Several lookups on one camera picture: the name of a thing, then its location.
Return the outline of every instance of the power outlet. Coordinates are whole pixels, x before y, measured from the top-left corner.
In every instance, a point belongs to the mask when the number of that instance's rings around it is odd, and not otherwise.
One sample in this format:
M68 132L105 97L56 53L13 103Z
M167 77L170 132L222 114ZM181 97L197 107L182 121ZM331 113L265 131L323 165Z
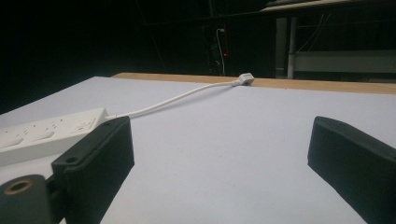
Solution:
M0 130L0 166L65 152L106 121L104 108Z

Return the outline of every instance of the wooden table edge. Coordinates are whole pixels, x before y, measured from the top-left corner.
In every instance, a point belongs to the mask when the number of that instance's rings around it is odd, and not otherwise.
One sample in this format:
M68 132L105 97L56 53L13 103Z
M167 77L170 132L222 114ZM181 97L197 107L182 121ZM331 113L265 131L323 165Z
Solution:
M172 74L149 74L149 73L119 73L115 78L131 78L143 80L176 81L217 83L235 80L236 77L210 77ZM344 91L361 93L396 94L396 84L393 83L365 83L365 82L335 82L314 81L279 78L255 78L252 86L265 88L280 88L310 91Z

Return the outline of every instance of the white power strip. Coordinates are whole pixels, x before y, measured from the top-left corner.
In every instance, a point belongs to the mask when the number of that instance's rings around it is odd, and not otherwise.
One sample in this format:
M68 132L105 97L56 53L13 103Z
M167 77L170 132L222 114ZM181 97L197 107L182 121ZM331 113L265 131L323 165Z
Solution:
M65 152L106 121L104 108L0 130L0 166Z

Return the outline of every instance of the white cable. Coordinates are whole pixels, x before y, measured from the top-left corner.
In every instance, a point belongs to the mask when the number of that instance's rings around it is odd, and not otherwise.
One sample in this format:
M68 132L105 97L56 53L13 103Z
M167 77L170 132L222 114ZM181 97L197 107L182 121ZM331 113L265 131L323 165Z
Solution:
M181 94L179 96L176 96L176 97L174 97L172 99L163 101L163 102L161 102L159 104L156 104L156 105L153 105L153 106L149 106L149 107L147 107L145 109L141 109L141 110L137 110L135 112L130 112L130 113L121 114L121 115L108 116L108 117L106 117L106 119L110 120L110 119L116 119L116 118L125 117L125 116L128 116L130 119L133 119L133 118L136 118L138 116L145 115L145 114L147 114L147 113L149 113L149 112L151 112L153 110L156 110L156 109L158 109L158 108L160 108L162 106L169 105L169 104L173 103L174 101L180 100L180 99L182 99L182 98L184 98L186 96L192 95L192 94L194 94L194 93L196 93L198 91L203 91L203 90L206 90L206 89L209 89L209 88L220 87L220 86L232 86L232 87L234 87L234 86L241 86L241 85L250 85L253 82L253 80L254 80L254 76L253 75L251 75L250 73L245 73L245 74L242 74L241 76L239 76L239 78L237 80L234 80L234 81L231 81L231 82L220 82L220 83L214 83L214 84L205 85L205 86L197 88L195 90L183 93L183 94Z
M221 64L223 67L223 76L225 77L225 70L224 70L224 59L221 51L221 46L220 46L220 41L219 41L219 31L224 31L224 29L217 29L216 30L216 38L218 39L218 45L219 45L219 51L220 51L220 57L221 57Z

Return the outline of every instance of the dark background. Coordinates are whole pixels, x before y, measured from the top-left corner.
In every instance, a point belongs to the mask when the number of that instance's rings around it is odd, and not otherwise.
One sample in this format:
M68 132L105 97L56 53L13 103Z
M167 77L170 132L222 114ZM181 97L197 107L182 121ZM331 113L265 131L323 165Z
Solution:
M241 13L265 1L13 1L1 10L0 114L94 76L120 72L275 75L275 20L164 26L145 23Z

